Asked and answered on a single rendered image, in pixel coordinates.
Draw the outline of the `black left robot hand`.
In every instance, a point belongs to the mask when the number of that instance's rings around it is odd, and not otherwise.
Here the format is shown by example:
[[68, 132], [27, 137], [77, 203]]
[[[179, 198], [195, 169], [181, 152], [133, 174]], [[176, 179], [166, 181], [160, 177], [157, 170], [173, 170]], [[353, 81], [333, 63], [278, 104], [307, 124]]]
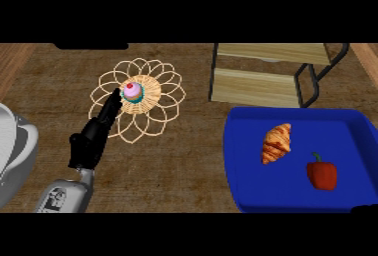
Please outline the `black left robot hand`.
[[120, 89], [116, 89], [105, 101], [99, 115], [89, 120], [82, 132], [74, 133], [70, 137], [70, 168], [96, 168], [121, 106]]

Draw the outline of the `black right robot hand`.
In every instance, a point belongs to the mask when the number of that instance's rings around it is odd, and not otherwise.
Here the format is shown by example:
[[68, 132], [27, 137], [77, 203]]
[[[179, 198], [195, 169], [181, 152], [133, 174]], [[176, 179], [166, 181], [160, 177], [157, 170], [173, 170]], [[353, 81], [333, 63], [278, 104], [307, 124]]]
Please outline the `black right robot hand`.
[[352, 213], [378, 213], [378, 204], [361, 205], [352, 208]]

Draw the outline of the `red bell pepper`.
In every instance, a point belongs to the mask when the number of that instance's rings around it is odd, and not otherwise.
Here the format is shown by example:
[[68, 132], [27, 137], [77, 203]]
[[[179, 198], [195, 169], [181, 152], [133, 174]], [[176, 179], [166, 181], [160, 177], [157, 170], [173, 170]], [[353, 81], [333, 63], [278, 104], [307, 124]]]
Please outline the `red bell pepper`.
[[324, 162], [318, 152], [312, 153], [315, 161], [307, 163], [307, 178], [313, 188], [318, 190], [334, 190], [337, 187], [337, 166]]

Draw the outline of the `blue tray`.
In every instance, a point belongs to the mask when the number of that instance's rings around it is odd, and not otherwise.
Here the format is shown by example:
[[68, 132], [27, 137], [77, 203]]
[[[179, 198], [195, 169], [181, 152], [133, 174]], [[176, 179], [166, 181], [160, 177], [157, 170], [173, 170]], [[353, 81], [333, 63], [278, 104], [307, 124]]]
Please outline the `blue tray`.
[[[266, 132], [291, 125], [291, 152], [262, 162]], [[378, 204], [378, 128], [353, 109], [237, 107], [223, 135], [225, 169], [244, 212], [347, 212]], [[307, 164], [337, 167], [337, 187], [318, 190]]]

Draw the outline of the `wooden tiered shelf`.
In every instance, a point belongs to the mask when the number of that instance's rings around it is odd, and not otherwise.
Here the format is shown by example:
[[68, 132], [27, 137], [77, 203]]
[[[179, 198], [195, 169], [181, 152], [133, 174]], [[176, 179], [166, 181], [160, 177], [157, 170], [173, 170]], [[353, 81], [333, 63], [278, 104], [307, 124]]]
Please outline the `wooden tiered shelf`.
[[[325, 43], [216, 43], [210, 76], [210, 100], [266, 107], [307, 108], [321, 94], [319, 82], [343, 60], [350, 44], [334, 58]], [[223, 57], [299, 64], [293, 74], [247, 71], [220, 66]]]

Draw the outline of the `pale grey rounded appliance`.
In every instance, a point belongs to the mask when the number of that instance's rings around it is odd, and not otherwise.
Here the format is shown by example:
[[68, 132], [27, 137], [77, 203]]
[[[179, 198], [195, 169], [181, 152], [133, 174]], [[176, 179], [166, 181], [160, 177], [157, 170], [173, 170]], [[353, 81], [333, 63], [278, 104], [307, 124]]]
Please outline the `pale grey rounded appliance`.
[[27, 181], [37, 151], [37, 127], [0, 103], [0, 209]]

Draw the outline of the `pink frosted cupcake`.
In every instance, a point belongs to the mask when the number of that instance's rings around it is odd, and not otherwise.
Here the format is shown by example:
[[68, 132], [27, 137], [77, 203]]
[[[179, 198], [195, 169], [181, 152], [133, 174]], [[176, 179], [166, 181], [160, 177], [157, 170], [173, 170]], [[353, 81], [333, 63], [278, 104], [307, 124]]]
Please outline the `pink frosted cupcake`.
[[129, 82], [123, 87], [123, 98], [132, 102], [139, 103], [144, 99], [144, 87], [138, 82]]

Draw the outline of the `wicker flower-shaped basket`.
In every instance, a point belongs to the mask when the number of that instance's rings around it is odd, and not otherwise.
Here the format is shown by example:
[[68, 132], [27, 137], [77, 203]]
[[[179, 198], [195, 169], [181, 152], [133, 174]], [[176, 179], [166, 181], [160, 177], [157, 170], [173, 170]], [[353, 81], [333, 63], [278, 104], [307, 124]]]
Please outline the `wicker flower-shaped basket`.
[[[90, 93], [87, 116], [95, 116], [95, 110], [105, 105], [116, 88], [120, 89], [123, 104], [110, 138], [118, 137], [126, 143], [135, 144], [144, 137], [157, 137], [164, 133], [167, 124], [181, 115], [181, 104], [186, 98], [182, 81], [183, 77], [172, 63], [144, 58], [120, 61], [99, 76]], [[142, 84], [144, 99], [139, 103], [123, 98], [123, 87], [129, 82]]]

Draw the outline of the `golden croissant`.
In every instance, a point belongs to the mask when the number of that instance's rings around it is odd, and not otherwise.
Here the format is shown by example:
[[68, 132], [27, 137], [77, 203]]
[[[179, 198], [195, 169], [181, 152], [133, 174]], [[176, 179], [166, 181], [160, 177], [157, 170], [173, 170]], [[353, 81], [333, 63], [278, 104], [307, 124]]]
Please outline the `golden croissant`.
[[291, 124], [275, 126], [266, 133], [262, 149], [262, 163], [268, 165], [291, 152]]

